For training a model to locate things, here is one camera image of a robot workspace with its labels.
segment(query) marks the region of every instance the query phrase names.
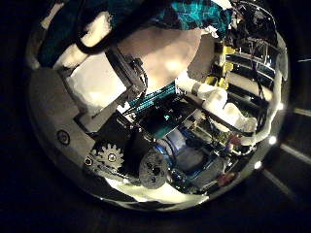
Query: dark background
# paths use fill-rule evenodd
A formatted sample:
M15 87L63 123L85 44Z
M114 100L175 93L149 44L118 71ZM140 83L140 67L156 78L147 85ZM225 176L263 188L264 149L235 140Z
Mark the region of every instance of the dark background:
M288 43L293 88L280 144L310 158L311 4L271 0ZM23 54L46 1L0 3L0 232L311 232L311 165L274 147L263 170L199 208L171 214L112 207L84 194L48 160L25 106Z

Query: gear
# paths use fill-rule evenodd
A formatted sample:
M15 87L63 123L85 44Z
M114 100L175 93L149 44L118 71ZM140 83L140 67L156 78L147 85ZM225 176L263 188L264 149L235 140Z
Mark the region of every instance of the gear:
M124 160L121 149L118 149L116 145L107 145L107 148L102 146L97 152L97 160L103 162L106 166L118 170Z

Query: screw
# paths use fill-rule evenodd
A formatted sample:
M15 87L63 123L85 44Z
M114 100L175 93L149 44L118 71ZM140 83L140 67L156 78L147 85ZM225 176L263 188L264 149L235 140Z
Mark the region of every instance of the screw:
M109 160L110 162L116 162L117 157L116 157L115 154L111 153L111 154L108 155L108 160Z
M93 161L89 157L87 157L86 160L85 160L86 166L91 166L92 163L93 163Z
M57 132L57 140L60 144L64 146L68 146L70 144L70 136L69 134L64 130L59 130Z

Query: teal plaid fabric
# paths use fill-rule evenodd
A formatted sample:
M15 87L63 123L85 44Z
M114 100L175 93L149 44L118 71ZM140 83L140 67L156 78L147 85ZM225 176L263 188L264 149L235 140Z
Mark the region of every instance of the teal plaid fabric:
M231 16L232 10L224 11L210 0L175 0L169 8L154 17L150 24L181 30L212 25L223 37L231 23Z
M70 0L53 19L46 41L38 55L42 66L53 66L66 48L74 42L74 24L79 2ZM88 0L83 21L87 24L100 12L108 11L112 16L112 27L115 27L141 2L142 0ZM231 22L231 15L231 10L224 11L211 0L175 0L146 25L180 30L212 25L218 29L218 35L222 38Z

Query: gray surface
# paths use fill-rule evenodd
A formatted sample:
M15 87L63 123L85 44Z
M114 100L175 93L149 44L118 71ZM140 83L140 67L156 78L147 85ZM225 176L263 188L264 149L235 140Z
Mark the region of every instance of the gray surface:
M214 59L214 47L214 38L211 35L203 35L195 58L188 69L190 78L205 83Z

